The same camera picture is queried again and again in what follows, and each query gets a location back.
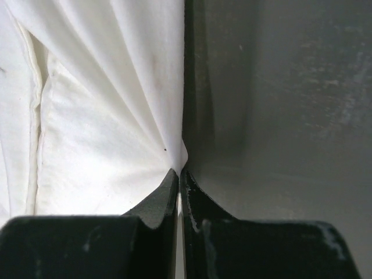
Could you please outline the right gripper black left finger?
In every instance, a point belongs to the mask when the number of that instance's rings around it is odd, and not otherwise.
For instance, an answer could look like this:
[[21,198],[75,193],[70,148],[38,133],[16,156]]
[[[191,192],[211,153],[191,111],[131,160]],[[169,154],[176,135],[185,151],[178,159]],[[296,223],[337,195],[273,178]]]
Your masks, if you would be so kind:
[[2,278],[173,278],[178,177],[123,215],[35,216],[1,229]]

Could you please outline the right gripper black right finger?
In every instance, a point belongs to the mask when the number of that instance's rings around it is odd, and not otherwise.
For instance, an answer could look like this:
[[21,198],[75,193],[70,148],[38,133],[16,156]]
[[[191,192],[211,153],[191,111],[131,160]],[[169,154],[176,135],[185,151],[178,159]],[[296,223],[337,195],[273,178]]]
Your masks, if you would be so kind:
[[183,170],[187,278],[359,278],[341,234],[320,221],[241,220]]

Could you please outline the white t shirt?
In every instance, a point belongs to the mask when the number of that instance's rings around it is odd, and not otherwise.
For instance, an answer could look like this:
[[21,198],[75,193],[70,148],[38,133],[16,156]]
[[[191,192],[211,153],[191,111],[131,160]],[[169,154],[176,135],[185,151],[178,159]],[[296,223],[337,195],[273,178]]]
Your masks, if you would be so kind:
[[1,223],[123,214],[182,169],[184,9],[1,2]]

